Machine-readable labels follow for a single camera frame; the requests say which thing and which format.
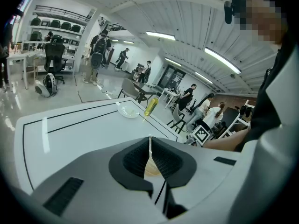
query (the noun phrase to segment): gray floor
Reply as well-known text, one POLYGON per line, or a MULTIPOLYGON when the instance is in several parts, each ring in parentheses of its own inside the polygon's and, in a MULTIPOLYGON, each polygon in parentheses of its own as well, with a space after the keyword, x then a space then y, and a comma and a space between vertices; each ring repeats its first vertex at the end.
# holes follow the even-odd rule
MULTIPOLYGON (((83 83, 84 73, 78 73, 74 77, 72 73, 63 73, 65 84, 58 84, 56 96, 43 98, 35 92, 33 74, 28 77, 29 87, 26 90, 21 79, 21 66, 11 66, 13 92, 7 90, 0 93, 0 167, 12 185, 18 186, 14 167, 14 131, 18 118, 85 102, 117 98, 122 81, 128 74, 123 71, 115 72, 113 68, 110 64, 108 69, 99 70, 98 78, 101 85, 98 86, 83 83)), ((44 76, 45 73, 39 73, 38 79, 42 81, 44 76)), ((147 105, 146 101, 141 104, 144 107, 147 105)), ((168 123, 172 120, 172 115, 169 108, 164 109, 165 105, 163 99, 160 99, 153 114, 164 123, 168 123)), ((186 133, 181 132, 181 136, 185 140, 186 133)))

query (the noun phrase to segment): white ceiling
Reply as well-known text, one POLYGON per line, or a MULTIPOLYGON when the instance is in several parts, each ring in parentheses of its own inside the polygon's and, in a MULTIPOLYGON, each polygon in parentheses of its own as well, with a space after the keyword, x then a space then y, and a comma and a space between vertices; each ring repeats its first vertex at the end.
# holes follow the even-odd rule
POLYGON ((226 24, 226 0, 77 0, 101 9, 148 46, 159 46, 165 56, 213 82, 211 88, 228 93, 258 91, 265 70, 274 64, 275 52, 266 43, 248 41, 238 25, 226 24), (167 41, 145 35, 157 31, 175 35, 167 41), (242 72, 233 72, 203 52, 209 47, 242 72))

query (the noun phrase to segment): loft railing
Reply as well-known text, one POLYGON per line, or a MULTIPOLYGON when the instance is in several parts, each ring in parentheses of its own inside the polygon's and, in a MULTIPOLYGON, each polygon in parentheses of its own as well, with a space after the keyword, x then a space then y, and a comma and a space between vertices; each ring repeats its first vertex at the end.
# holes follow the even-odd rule
POLYGON ((66 15, 72 18, 77 18, 81 21, 86 21, 89 22, 90 18, 80 15, 78 13, 74 13, 74 12, 70 12, 64 9, 60 9, 60 8, 56 8, 56 7, 48 7, 48 6, 41 6, 41 5, 37 5, 36 6, 36 11, 40 11, 40 12, 51 12, 57 15, 66 15))
POLYGON ((122 31, 122 30, 126 30, 126 29, 123 26, 121 26, 120 24, 115 23, 115 24, 106 26, 106 30, 108 32, 112 32, 112 31, 122 31))

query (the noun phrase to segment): glass door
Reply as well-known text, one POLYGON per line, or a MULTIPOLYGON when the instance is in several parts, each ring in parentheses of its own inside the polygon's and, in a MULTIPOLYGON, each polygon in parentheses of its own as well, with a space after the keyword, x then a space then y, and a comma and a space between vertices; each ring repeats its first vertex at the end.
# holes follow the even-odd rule
POLYGON ((186 73, 181 70, 178 70, 172 66, 168 66, 164 72, 161 80, 158 83, 158 86, 161 88, 173 88, 177 89, 178 85, 181 83, 183 77, 186 73))

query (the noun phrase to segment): white sneaker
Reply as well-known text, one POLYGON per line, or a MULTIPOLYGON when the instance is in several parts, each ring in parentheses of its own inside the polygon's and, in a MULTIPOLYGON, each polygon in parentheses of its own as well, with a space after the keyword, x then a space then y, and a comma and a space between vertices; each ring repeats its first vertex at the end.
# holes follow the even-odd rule
POLYGON ((97 81, 93 81, 93 85, 98 85, 100 82, 97 80, 97 81))

